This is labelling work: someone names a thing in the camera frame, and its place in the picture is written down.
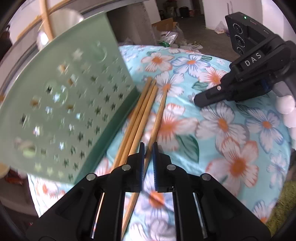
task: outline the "green plastic basket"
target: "green plastic basket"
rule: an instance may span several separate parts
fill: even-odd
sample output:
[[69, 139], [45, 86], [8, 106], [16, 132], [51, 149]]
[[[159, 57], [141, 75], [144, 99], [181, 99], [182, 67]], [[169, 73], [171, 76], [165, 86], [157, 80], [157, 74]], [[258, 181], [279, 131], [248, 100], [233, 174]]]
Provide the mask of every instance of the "green plastic basket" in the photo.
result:
[[0, 109], [1, 162], [76, 183], [93, 172], [139, 97], [106, 14], [40, 51]]

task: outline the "camera lens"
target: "camera lens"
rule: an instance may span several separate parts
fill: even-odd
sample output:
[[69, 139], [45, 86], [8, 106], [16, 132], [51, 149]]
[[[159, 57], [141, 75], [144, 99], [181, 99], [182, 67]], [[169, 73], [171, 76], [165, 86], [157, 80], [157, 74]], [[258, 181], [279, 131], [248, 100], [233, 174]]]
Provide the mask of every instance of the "camera lens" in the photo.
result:
[[242, 28], [238, 24], [234, 23], [233, 27], [236, 32], [238, 32], [239, 34], [242, 34]]
[[240, 36], [235, 36], [235, 40], [239, 46], [244, 47], [244, 41]]
[[243, 50], [240, 47], [237, 47], [237, 51], [239, 52], [240, 55], [244, 54]]

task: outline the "silver screw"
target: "silver screw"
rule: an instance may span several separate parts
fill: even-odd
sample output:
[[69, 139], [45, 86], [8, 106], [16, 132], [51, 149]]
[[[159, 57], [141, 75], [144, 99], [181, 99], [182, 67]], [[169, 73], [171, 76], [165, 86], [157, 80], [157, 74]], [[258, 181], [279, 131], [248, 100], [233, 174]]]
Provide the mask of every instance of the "silver screw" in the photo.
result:
[[93, 173], [90, 173], [90, 174], [88, 174], [88, 175], [86, 176], [86, 179], [87, 179], [88, 181], [92, 181], [92, 180], [95, 179], [95, 178], [96, 178], [96, 175], [93, 174]]
[[129, 164], [125, 164], [125, 165], [123, 165], [121, 168], [122, 168], [122, 170], [124, 170], [124, 171], [128, 171], [129, 169], [131, 169], [131, 166], [130, 166]]
[[202, 175], [202, 179], [205, 181], [209, 181], [209, 180], [211, 180], [211, 176], [209, 174], [205, 173], [204, 175]]
[[169, 164], [169, 165], [167, 165], [167, 169], [168, 169], [169, 171], [173, 171], [173, 170], [176, 169], [176, 166], [173, 165], [173, 164]]

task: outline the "cardboard box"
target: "cardboard box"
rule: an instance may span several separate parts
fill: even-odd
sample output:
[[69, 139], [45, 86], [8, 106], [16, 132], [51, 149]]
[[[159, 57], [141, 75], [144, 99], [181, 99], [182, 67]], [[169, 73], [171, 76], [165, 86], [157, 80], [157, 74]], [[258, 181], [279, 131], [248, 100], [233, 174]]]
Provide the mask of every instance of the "cardboard box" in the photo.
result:
[[157, 23], [152, 24], [158, 31], [171, 31], [178, 22], [174, 22], [173, 18], [168, 18]]

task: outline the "wooden chopstick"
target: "wooden chopstick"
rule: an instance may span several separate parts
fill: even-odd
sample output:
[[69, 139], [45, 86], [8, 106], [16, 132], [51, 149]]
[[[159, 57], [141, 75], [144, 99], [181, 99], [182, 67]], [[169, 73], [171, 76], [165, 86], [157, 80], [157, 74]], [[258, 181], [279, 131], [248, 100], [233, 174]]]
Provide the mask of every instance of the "wooden chopstick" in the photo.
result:
[[152, 108], [154, 99], [157, 94], [157, 90], [158, 90], [158, 87], [154, 86], [128, 155], [132, 155], [132, 154], [136, 153], [136, 151], [138, 149], [143, 131], [145, 129], [149, 114], [151, 112], [151, 108]]
[[52, 41], [54, 39], [54, 34], [52, 32], [52, 27], [48, 15], [48, 8], [47, 8], [47, 0], [39, 0], [40, 3], [40, 11], [41, 11], [41, 18], [43, 20], [43, 26], [45, 34], [48, 37], [48, 41]]
[[142, 119], [143, 114], [145, 112], [146, 106], [148, 105], [149, 102], [152, 102], [153, 103], [153, 101], [154, 101], [154, 98], [151, 100], [150, 99], [150, 96], [151, 96], [152, 90], [154, 89], [155, 84], [156, 84], [156, 80], [154, 80], [152, 82], [152, 84], [151, 84], [151, 86], [149, 88], [149, 91], [148, 91], [148, 93], [147, 93], [147, 95], [146, 95], [146, 97], [145, 97], [145, 99], [143, 101], [142, 107], [141, 107], [141, 109], [139, 111], [139, 114], [138, 114], [138, 116], [136, 118], [136, 121], [135, 121], [135, 123], [133, 125], [133, 128], [132, 128], [132, 130], [130, 132], [130, 135], [129, 135], [128, 141], [126, 143], [125, 149], [123, 151], [123, 154], [121, 156], [121, 160], [119, 162], [119, 166], [125, 164], [125, 162], [126, 162], [126, 160], [128, 158], [128, 154], [130, 152], [131, 146], [133, 144], [133, 140], [134, 140], [134, 138], [136, 136], [138, 127], [140, 125], [141, 119]]
[[116, 154], [116, 157], [114, 159], [113, 165], [111, 167], [111, 171], [113, 171], [113, 169], [115, 169], [116, 167], [119, 166], [119, 163], [120, 163], [122, 154], [123, 154], [124, 149], [126, 147], [126, 143], [127, 143], [128, 138], [130, 136], [130, 133], [131, 133], [131, 131], [133, 129], [133, 126], [134, 126], [135, 121], [137, 119], [138, 113], [139, 113], [139, 111], [140, 111], [140, 109], [142, 107], [142, 104], [144, 102], [144, 99], [146, 97], [146, 94], [147, 94], [147, 92], [149, 90], [149, 87], [151, 85], [151, 82], [152, 82], [152, 79], [148, 79], [147, 80], [147, 82], [146, 82], [146, 84], [145, 84], [145, 86], [144, 86], [144, 88], [142, 90], [142, 93], [140, 95], [140, 98], [138, 100], [138, 103], [137, 103], [136, 107], [133, 110], [133, 114], [131, 116], [130, 122], [129, 122], [127, 128], [126, 128], [126, 131], [124, 133], [123, 139], [121, 141], [121, 144], [120, 144], [119, 149], [117, 151], [117, 154]]
[[[152, 151], [152, 145], [153, 143], [156, 141], [157, 139], [157, 134], [158, 134], [158, 130], [160, 128], [161, 125], [161, 120], [163, 117], [163, 110], [165, 108], [165, 100], [166, 100], [166, 96], [168, 94], [168, 90], [164, 90], [163, 92], [163, 97], [161, 99], [160, 105], [159, 105], [159, 109], [156, 115], [156, 119], [152, 128], [152, 132], [151, 132], [151, 136], [148, 142], [148, 147], [146, 150], [146, 154], [145, 154], [145, 161], [144, 161], [144, 175], [147, 171], [147, 167], [149, 164], [149, 160], [150, 160], [150, 155], [151, 155], [151, 151]], [[128, 203], [128, 207], [126, 209], [126, 213], [125, 216], [123, 217], [123, 225], [122, 225], [122, 231], [121, 231], [121, 239], [123, 238], [125, 232], [126, 232], [126, 228], [128, 226], [129, 220], [131, 218], [131, 215], [133, 213], [133, 210], [135, 208], [137, 199], [139, 197], [139, 193], [132, 193], [130, 201]]]

